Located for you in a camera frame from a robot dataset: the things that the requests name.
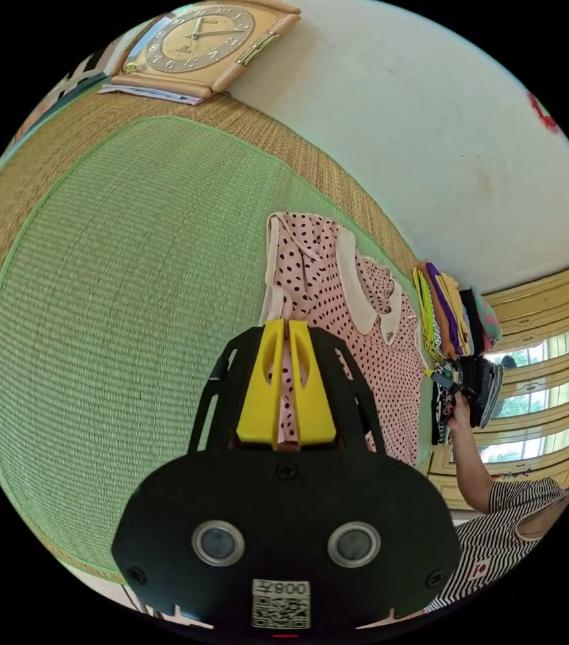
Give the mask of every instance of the black and white striped shirt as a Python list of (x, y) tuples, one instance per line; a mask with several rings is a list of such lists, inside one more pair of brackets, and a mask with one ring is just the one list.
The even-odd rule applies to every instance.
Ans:
[(488, 514), (457, 526), (459, 566), (426, 610), (445, 607), (506, 574), (539, 542), (522, 538), (517, 533), (519, 522), (565, 496), (548, 477), (493, 482)]

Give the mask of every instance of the screw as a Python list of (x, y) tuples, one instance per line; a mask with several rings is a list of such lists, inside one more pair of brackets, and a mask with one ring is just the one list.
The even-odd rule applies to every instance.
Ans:
[(128, 569), (128, 576), (137, 584), (144, 585), (148, 579), (146, 578), (145, 573), (139, 567), (132, 566)]
[(435, 587), (438, 587), (439, 584), (441, 584), (442, 579), (443, 579), (443, 571), (441, 571), (441, 569), (437, 569), (436, 571), (433, 571), (425, 579), (425, 586), (428, 589), (434, 589)]
[(282, 462), (277, 465), (275, 474), (284, 482), (290, 482), (298, 474), (298, 467), (290, 462)]

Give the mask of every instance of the clock face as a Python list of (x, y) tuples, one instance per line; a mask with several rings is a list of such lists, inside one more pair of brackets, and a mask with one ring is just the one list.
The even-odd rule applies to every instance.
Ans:
[(145, 59), (158, 72), (192, 72), (232, 54), (254, 28), (253, 16), (242, 7), (207, 5), (192, 9), (154, 34), (145, 46)]

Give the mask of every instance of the yellow plastic part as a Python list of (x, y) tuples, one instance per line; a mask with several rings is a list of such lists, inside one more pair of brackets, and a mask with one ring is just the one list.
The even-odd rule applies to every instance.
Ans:
[[(330, 443), (336, 437), (329, 402), (326, 399), (320, 368), (316, 361), (311, 336), (306, 322), (289, 321), (289, 339), (293, 361), (293, 391), (298, 418), (298, 442), (300, 446)], [(306, 373), (302, 386), (300, 366)]]
[(267, 321), (236, 430), (243, 443), (268, 443), (277, 449), (283, 347), (284, 321)]

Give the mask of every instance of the pink cloth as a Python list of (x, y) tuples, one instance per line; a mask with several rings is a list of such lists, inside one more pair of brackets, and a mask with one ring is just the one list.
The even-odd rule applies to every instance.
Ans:
[[(374, 393), (386, 453), (415, 465), (426, 365), (419, 319), (407, 295), (387, 267), (361, 256), (353, 234), (331, 220), (277, 213), (269, 218), (267, 237), (262, 321), (305, 320), (342, 338)], [(287, 344), (280, 442), (298, 438), (291, 370)], [(373, 450), (371, 437), (368, 443)]]

